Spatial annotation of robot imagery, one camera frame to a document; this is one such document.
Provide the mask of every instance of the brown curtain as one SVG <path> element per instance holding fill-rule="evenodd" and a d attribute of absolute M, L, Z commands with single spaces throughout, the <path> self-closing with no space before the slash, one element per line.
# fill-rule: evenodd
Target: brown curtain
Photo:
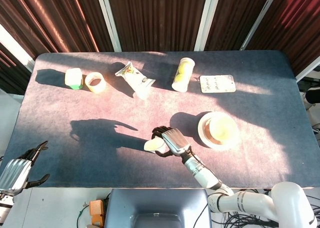
<path fill-rule="evenodd" d="M 113 51 L 98 0 L 0 0 L 0 23 L 33 58 Z"/>
<path fill-rule="evenodd" d="M 239 50 L 266 1 L 219 0 L 204 50 Z"/>
<path fill-rule="evenodd" d="M 193 51 L 205 0 L 109 0 L 123 51 Z"/>
<path fill-rule="evenodd" d="M 0 44 L 0 89 L 10 94 L 25 94 L 30 72 Z"/>
<path fill-rule="evenodd" d="M 282 50 L 299 74 L 320 55 L 320 0 L 274 0 L 247 49 Z"/>

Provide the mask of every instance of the floor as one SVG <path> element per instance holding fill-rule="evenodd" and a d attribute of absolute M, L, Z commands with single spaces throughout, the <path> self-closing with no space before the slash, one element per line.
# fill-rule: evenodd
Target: floor
<path fill-rule="evenodd" d="M 9 96 L 0 91 L 0 155 L 4 154 L 22 101 L 21 96 Z M 320 106 L 308 111 L 312 124 L 320 123 Z M 79 211 L 91 200 L 103 199 L 111 189 L 108 188 L 32 188 L 15 196 L 14 206 L 3 228 L 53 228 L 76 227 Z M 320 197 L 320 188 L 305 189 L 305 193 Z M 311 204 L 320 205 L 310 199 Z M 221 214 L 212 216 L 221 221 Z M 85 209 L 79 219 L 79 228 L 91 223 L 89 210 Z M 214 228 L 223 227 L 212 224 Z"/>

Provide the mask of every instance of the plastic wrapper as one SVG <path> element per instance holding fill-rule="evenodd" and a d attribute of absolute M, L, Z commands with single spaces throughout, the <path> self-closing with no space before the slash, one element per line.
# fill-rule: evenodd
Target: plastic wrapper
<path fill-rule="evenodd" d="M 154 79 L 148 79 L 138 69 L 136 69 L 132 62 L 115 73 L 116 76 L 122 76 L 124 80 L 132 87 L 137 96 L 141 99 L 146 99 L 151 85 L 155 82 Z"/>

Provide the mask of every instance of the gray table cover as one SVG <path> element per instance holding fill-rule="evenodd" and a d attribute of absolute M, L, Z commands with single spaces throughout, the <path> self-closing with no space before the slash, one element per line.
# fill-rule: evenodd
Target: gray table cover
<path fill-rule="evenodd" d="M 173 91 L 179 61 L 195 68 L 188 92 Z M 156 79 L 140 100 L 115 72 L 128 62 Z M 64 85 L 65 72 L 101 72 L 107 88 L 94 94 Z M 203 94 L 199 76 L 231 74 L 234 93 Z M 229 114 L 241 142 L 227 151 L 205 147 L 198 121 L 208 111 Z M 194 152 L 230 187 L 266 188 L 293 181 L 320 185 L 320 149 L 295 77 L 278 51 L 43 54 L 36 62 L 1 164 L 48 140 L 30 180 L 50 173 L 42 187 L 199 187 L 178 157 L 144 152 L 157 126 L 181 130 Z"/>

